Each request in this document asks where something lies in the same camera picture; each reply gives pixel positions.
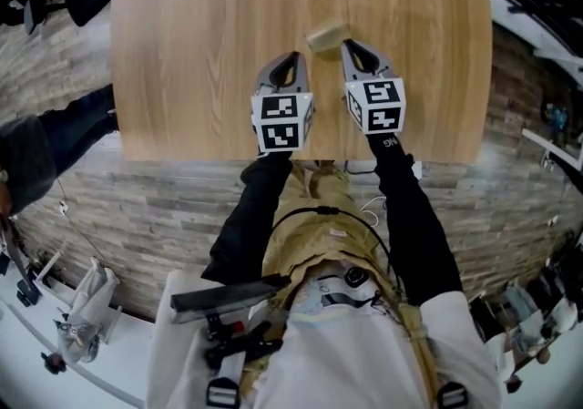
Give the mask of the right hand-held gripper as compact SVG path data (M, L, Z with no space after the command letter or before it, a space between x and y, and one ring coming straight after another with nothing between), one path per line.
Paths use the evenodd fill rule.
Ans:
M345 102L365 135L399 133L404 126L404 81L392 70L388 57L362 41L341 44Z

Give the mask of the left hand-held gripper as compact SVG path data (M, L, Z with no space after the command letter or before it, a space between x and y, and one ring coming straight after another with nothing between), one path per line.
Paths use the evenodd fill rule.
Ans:
M260 153L303 150L314 112L304 55L291 51L274 58L258 74L256 88L251 123Z

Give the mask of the small beige block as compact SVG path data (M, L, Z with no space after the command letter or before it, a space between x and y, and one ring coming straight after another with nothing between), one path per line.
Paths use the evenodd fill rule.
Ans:
M341 45L351 37L350 28L340 18L330 18L306 35L311 51L319 58L337 61L341 58Z

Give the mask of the person's left forearm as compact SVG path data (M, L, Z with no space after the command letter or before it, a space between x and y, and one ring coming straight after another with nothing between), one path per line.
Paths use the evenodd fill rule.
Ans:
M243 191L210 249L201 278L223 285L257 281L271 236L280 195L292 171L292 154L256 158L240 174Z

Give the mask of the person's right forearm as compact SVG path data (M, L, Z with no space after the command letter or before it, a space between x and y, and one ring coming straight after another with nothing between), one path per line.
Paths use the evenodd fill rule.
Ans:
M420 306L441 294L462 292L443 226L414 175L413 156L392 133L370 135L367 140L386 198L390 263L409 301Z

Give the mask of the person's khaki trousers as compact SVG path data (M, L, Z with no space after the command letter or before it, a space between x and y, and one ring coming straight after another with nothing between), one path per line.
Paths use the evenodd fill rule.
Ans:
M345 173L306 170L294 163L276 210L273 231L262 263L267 276L289 276L291 284L276 295L287 305L310 268L323 261L347 261L367 271L384 296L399 302L400 294L377 260L382 240L371 229L350 195Z

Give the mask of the small blue green object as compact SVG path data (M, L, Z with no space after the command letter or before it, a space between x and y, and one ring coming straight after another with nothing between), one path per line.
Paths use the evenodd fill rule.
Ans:
M567 109L550 102L542 106L542 119L556 133L562 133L568 127Z

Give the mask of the white side desk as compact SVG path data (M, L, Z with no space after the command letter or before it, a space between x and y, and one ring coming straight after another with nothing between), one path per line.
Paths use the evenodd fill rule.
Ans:
M525 138L541 146L545 150L547 160L558 165L568 177L571 184L583 195L583 145L580 148L579 154L574 157L566 150L552 143L549 139L543 138L527 128L523 128L521 133Z

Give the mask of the black monitor screen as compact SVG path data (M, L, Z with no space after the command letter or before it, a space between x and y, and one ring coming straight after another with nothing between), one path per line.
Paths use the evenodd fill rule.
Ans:
M249 309L273 298L291 284L289 276L273 274L258 281L223 285L202 291L173 294L170 298L173 323L182 324Z

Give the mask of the person's white shirt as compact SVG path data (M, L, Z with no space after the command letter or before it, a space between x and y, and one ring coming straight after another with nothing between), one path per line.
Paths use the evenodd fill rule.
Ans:
M435 409L412 339L375 284L353 289L344 274L343 266L329 264L301 284L281 349L243 393L241 409ZM190 272L168 276L150 351L146 409L209 409L206 323L175 323L170 307L173 294L195 287ZM501 409L496 369L464 294L441 293L420 312L439 384L461 385L467 409Z

